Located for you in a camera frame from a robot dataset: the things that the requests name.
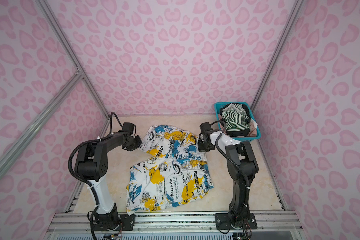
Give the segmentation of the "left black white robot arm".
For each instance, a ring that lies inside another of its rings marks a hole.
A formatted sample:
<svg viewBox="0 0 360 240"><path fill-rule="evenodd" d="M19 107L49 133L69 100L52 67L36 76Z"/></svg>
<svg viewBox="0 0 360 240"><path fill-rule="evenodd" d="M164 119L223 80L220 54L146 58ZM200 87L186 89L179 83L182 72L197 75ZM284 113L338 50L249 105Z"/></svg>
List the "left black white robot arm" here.
<svg viewBox="0 0 360 240"><path fill-rule="evenodd" d="M92 233L100 231L131 231L135 216L120 215L117 204L112 200L106 181L109 168L108 152L121 147L128 152L142 144L139 136L129 132L110 133L103 138L85 141L70 154L70 174L87 185L95 202L94 210L87 214Z"/></svg>

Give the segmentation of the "white yellow blue printed garment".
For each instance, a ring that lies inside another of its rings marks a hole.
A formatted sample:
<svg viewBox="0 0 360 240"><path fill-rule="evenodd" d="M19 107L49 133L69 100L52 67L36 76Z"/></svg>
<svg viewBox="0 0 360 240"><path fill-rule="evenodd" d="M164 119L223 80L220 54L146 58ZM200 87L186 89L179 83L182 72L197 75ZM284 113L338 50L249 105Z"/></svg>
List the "white yellow blue printed garment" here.
<svg viewBox="0 0 360 240"><path fill-rule="evenodd" d="M169 125L153 125L140 150L151 157L130 168L128 215L154 212L201 200L214 188L207 156L198 137Z"/></svg>

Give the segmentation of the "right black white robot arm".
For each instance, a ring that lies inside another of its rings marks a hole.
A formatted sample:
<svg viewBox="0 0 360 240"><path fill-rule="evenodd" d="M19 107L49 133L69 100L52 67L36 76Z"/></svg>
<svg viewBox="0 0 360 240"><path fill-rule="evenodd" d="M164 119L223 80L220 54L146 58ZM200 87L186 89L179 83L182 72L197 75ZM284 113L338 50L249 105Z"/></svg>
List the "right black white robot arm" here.
<svg viewBox="0 0 360 240"><path fill-rule="evenodd" d="M227 160L227 169L233 180L233 197L227 214L216 216L219 231L258 228L255 215L251 213L249 198L251 184L259 172L259 166L250 142L240 142L218 130L202 130L198 140L200 152L218 150Z"/></svg>

